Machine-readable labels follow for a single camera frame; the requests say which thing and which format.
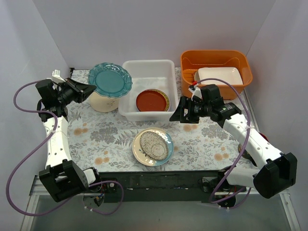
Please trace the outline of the cream plate with leaf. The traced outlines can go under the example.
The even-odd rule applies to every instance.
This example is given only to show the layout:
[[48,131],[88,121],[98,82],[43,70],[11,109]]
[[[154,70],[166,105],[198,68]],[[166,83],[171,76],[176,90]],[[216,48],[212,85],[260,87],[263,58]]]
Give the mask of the cream plate with leaf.
[[89,97],[90,106],[97,112],[107,113],[118,108],[119,98],[108,98],[93,92]]

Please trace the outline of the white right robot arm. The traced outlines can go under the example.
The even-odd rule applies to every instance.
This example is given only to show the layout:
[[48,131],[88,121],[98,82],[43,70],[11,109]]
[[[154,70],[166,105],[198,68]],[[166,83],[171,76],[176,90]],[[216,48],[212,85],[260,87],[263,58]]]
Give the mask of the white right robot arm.
[[239,185],[256,189],[269,199],[295,184],[297,158],[271,145],[235,104],[224,102],[217,85],[198,88],[193,83],[189,90],[193,96],[182,96],[169,120],[197,124],[201,117],[209,117],[242,145],[242,150],[250,154],[257,166],[257,169],[245,169],[233,164],[220,170],[214,191],[229,191]]

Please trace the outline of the red round plate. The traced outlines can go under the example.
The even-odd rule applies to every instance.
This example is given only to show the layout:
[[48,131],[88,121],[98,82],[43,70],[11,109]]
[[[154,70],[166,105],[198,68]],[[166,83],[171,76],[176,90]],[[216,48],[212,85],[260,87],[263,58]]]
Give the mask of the red round plate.
[[156,89],[142,91],[136,98],[136,106],[140,112],[166,112],[169,109],[169,98]]

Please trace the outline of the teal scalloped plate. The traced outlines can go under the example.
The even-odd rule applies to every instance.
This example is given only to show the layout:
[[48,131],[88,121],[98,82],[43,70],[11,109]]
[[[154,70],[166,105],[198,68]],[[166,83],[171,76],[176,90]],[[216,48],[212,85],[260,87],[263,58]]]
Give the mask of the teal scalloped plate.
[[132,77],[126,69],[113,63],[95,65],[88,73],[88,84],[95,85],[94,90],[100,96],[120,98],[132,89]]

